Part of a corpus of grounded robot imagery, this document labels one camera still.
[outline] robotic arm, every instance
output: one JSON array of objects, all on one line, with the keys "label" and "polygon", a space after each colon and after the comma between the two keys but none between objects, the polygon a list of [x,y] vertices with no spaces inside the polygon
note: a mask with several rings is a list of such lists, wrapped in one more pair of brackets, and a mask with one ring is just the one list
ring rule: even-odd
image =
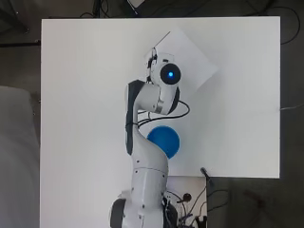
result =
[{"label": "robotic arm", "polygon": [[[181,71],[173,63],[172,55],[157,55],[155,49],[152,49],[147,69],[147,83],[133,81],[125,91],[126,151],[133,161],[132,188],[123,192],[121,198],[113,203],[111,228],[173,228],[177,224],[175,208],[162,203],[168,159],[158,146],[139,131],[138,111],[162,115],[171,113],[180,99],[178,82]],[[170,218],[166,213],[168,210],[173,212]]]}]

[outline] white table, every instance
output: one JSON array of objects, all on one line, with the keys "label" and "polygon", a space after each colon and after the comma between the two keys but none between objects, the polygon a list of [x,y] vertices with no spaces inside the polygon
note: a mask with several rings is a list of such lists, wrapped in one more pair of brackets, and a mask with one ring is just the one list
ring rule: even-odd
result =
[{"label": "white table", "polygon": [[[198,177],[204,166],[212,176],[278,177],[278,18],[44,20],[42,228],[108,225],[109,208],[130,187],[132,171],[124,87],[144,75],[138,67],[144,54],[175,26],[219,71],[180,121],[187,123],[180,138],[191,139],[184,144],[193,150],[178,153],[170,174]],[[173,177],[168,187],[182,195],[189,186],[195,197],[201,180]]]}]

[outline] blue light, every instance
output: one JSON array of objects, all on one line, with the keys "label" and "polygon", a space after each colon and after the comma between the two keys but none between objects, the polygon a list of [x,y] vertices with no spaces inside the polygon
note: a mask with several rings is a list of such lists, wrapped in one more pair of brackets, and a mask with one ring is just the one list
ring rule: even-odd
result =
[{"label": "blue light", "polygon": [[173,72],[169,72],[169,73],[168,73],[168,77],[169,77],[169,78],[172,78],[173,75],[174,75]]}]

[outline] white surface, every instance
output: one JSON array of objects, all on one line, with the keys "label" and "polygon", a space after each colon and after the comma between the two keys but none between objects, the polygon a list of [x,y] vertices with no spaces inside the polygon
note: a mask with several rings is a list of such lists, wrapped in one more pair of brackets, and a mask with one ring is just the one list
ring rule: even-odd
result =
[{"label": "white surface", "polygon": [[39,227],[39,144],[29,93],[0,86],[0,227]]},{"label": "white surface", "polygon": [[[166,53],[174,56],[174,64],[179,67],[181,73],[180,99],[185,100],[190,98],[202,84],[214,75],[218,68],[210,63],[208,58],[182,30],[172,28],[169,31],[170,33],[161,38],[155,49],[158,54]],[[145,55],[146,63],[149,58],[151,58],[150,52]]]},{"label": "white surface", "polygon": [[131,183],[124,87],[175,26],[219,71],[175,123],[182,146],[170,174],[204,166],[211,176],[278,177],[279,18],[44,20],[42,228],[107,226]]}]

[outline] white paper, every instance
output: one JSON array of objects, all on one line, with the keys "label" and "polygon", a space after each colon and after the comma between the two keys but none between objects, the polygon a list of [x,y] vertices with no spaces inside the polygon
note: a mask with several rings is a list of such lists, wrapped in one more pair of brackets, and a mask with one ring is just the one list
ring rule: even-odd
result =
[{"label": "white paper", "polygon": [[155,49],[174,56],[180,68],[180,99],[189,99],[218,70],[179,28],[173,28]]}]

